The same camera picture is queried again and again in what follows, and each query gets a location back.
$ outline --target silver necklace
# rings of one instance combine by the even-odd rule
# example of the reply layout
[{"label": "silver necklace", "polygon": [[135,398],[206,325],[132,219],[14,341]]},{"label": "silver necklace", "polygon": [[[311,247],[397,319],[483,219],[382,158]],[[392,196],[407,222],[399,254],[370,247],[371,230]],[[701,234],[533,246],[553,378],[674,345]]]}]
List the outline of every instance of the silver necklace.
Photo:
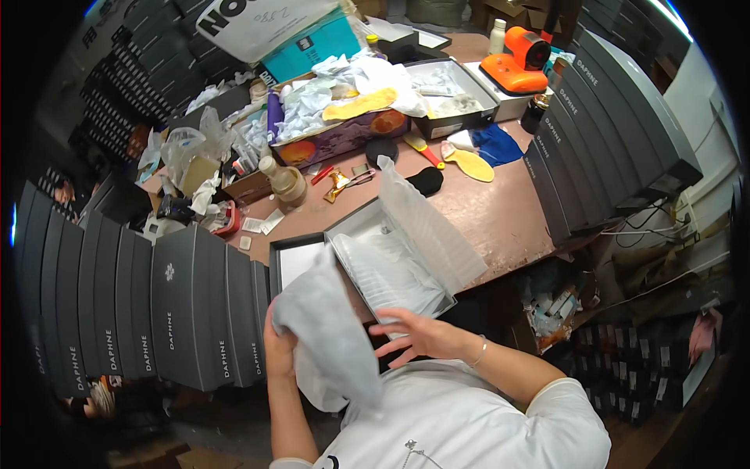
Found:
[{"label": "silver necklace", "polygon": [[401,466],[401,469],[404,469],[407,466],[407,462],[409,462],[409,457],[412,455],[412,453],[416,453],[418,455],[424,456],[425,458],[429,459],[432,464],[435,464],[439,469],[443,469],[443,466],[440,464],[437,464],[434,459],[432,459],[430,456],[425,454],[425,451],[423,449],[414,449],[415,446],[417,446],[417,442],[414,440],[409,440],[404,444],[405,447],[409,448],[409,454],[406,455],[406,461],[403,462],[403,466]]}]

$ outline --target orange machine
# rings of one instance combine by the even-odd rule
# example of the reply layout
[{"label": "orange machine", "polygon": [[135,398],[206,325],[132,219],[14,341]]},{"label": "orange machine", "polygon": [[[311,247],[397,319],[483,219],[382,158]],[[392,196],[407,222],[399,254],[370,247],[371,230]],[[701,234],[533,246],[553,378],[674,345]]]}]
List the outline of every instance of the orange machine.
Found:
[{"label": "orange machine", "polygon": [[534,95],[547,89],[542,68],[550,58],[550,44],[535,32],[513,26],[505,34],[505,48],[512,54],[493,54],[479,68],[507,95]]}]

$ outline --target table surface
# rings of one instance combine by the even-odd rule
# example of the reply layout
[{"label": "table surface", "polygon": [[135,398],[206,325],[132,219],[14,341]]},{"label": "table surface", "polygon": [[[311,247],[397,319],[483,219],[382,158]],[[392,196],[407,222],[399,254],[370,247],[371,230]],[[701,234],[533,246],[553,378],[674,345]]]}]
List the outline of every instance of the table surface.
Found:
[{"label": "table surface", "polygon": [[[485,36],[470,33],[446,36],[453,42],[444,50],[459,62],[477,62],[485,57],[489,44]],[[500,122],[499,126],[514,138],[522,151],[526,151],[532,136],[517,121]],[[403,177],[417,174],[430,165],[424,156],[401,138],[396,141],[399,150],[396,171]],[[428,144],[435,155],[440,154],[440,139]],[[351,176],[352,168],[364,163],[364,150],[359,149],[328,159],[322,165],[339,167],[346,176]],[[465,289],[519,269],[551,254],[555,249],[548,235],[539,197],[523,160],[496,167],[494,172],[492,182],[480,182],[466,176],[455,164],[447,163],[440,191],[427,199],[458,228],[487,264],[487,271]],[[309,182],[312,176],[305,178]],[[265,197],[244,207],[244,216],[252,218],[264,219],[276,209],[286,216],[267,236],[240,230],[227,240],[228,243],[239,247],[240,237],[249,236],[252,238],[250,258],[268,265],[271,242],[323,231],[376,197],[380,172],[372,181],[341,192],[333,204],[323,199],[331,186],[329,177],[315,186],[310,185],[307,200],[297,209],[285,206],[276,197],[273,200]]]}]

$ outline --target gold wrapper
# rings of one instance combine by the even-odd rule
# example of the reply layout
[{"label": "gold wrapper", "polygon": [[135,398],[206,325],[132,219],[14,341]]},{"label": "gold wrapper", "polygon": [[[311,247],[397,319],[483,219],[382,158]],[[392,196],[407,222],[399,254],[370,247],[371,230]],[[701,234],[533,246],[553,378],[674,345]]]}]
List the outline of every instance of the gold wrapper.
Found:
[{"label": "gold wrapper", "polygon": [[329,174],[329,176],[331,177],[331,179],[333,179],[333,187],[330,191],[328,191],[326,195],[323,196],[323,198],[330,203],[333,203],[336,201],[336,196],[344,190],[347,184],[349,184],[349,178],[347,178],[341,172],[341,168],[336,168],[335,170],[331,171],[331,174]]}]

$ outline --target plastic bottle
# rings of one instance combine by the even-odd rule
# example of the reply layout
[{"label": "plastic bottle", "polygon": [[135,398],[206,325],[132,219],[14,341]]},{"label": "plastic bottle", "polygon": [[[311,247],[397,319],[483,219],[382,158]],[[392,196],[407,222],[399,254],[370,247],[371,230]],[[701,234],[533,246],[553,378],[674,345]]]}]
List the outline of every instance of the plastic bottle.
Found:
[{"label": "plastic bottle", "polygon": [[500,18],[495,19],[495,26],[490,32],[490,49],[487,55],[502,54],[503,47],[506,44],[506,21]]},{"label": "plastic bottle", "polygon": [[305,203],[308,196],[308,182],[295,167],[282,167],[272,156],[264,156],[258,163],[258,169],[268,176],[271,189],[282,202],[292,207]]},{"label": "plastic bottle", "polygon": [[377,45],[378,37],[377,35],[367,35],[364,37],[365,40],[367,40],[367,45],[370,47],[370,50],[375,53],[375,56],[388,60],[388,56],[380,51],[380,47]]}]

